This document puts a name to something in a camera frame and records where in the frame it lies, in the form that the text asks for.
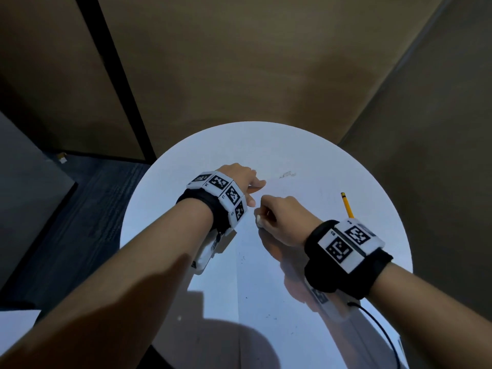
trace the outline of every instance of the round table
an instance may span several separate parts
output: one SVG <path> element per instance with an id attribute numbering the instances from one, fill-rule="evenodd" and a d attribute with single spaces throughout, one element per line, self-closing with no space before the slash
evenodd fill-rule
<path id="1" fill-rule="evenodd" d="M 293 174 L 320 181 L 336 179 L 347 193 L 356 217 L 375 233 L 384 233 L 385 250 L 393 255 L 395 263 L 412 272 L 403 224 L 376 179 L 358 161 L 322 137 L 269 122 L 237 122 L 205 129 L 164 153 L 133 192 L 123 220 L 120 247 L 169 210 L 197 173 L 235 162 L 255 169 L 260 179 Z M 238 322 L 235 257 L 232 241 L 220 257 L 209 262 L 202 276 L 191 279 L 188 292 L 203 294 L 201 318 Z M 177 324 L 181 316 L 168 316 L 166 323 L 170 319 Z"/>

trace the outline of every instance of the yellow pencil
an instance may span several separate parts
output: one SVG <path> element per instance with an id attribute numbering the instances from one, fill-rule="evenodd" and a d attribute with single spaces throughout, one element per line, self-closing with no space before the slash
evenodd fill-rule
<path id="1" fill-rule="evenodd" d="M 343 204 L 345 205 L 345 209 L 347 210 L 348 217 L 353 219 L 354 214 L 352 213 L 352 209 L 350 208 L 350 205 L 348 204 L 348 199 L 347 199 L 345 193 L 341 193 L 341 198 L 343 199 Z"/>

